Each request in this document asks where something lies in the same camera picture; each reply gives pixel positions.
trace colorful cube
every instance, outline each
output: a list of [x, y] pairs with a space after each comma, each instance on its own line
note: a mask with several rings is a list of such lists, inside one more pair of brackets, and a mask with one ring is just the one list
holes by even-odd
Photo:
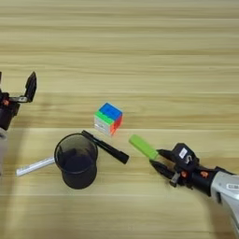
[[94, 114], [94, 128], [111, 136], [120, 127], [122, 116], [119, 109], [106, 103]]

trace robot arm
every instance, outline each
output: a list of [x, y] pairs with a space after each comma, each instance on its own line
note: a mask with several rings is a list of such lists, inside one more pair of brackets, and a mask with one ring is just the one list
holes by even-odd
[[160, 149], [158, 152], [174, 162], [175, 167], [171, 170], [160, 162], [150, 161], [157, 172], [170, 179], [173, 187], [195, 188], [221, 204], [230, 213], [239, 238], [239, 176], [219, 167], [208, 169], [201, 166], [200, 160], [185, 144], [177, 144], [172, 151]]
[[26, 82], [26, 91], [19, 97], [10, 97], [8, 92], [0, 90], [0, 176], [2, 175], [2, 166], [4, 155], [7, 151], [7, 130], [12, 119], [18, 115], [21, 103], [30, 103], [34, 100], [36, 91], [35, 72]]

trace white label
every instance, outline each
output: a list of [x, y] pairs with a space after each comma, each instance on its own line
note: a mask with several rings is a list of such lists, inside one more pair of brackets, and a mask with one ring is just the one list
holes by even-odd
[[185, 148], [183, 148], [182, 151], [179, 153], [180, 158], [183, 160], [187, 153], [188, 151]]
[[238, 184], [227, 184], [227, 189], [228, 190], [239, 190], [239, 185]]

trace black marker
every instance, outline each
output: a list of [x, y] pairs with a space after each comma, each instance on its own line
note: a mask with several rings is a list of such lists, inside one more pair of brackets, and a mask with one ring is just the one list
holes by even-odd
[[117, 160], [121, 161], [122, 163], [126, 164], [129, 160], [130, 156], [125, 154], [122, 151], [118, 151], [117, 149], [113, 148], [109, 144], [105, 143], [104, 141], [95, 138], [93, 134], [88, 133], [87, 131], [82, 131], [82, 135], [93, 141], [98, 147], [102, 148], [104, 151], [112, 155]]

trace blue square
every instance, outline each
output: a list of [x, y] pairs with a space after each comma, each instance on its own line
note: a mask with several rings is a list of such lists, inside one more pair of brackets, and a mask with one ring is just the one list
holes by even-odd
[[109, 103], [105, 103], [101, 108], [100, 111], [104, 114], [107, 115], [109, 118], [112, 120], [117, 120], [121, 115], [122, 112], [115, 108], [113, 105]]

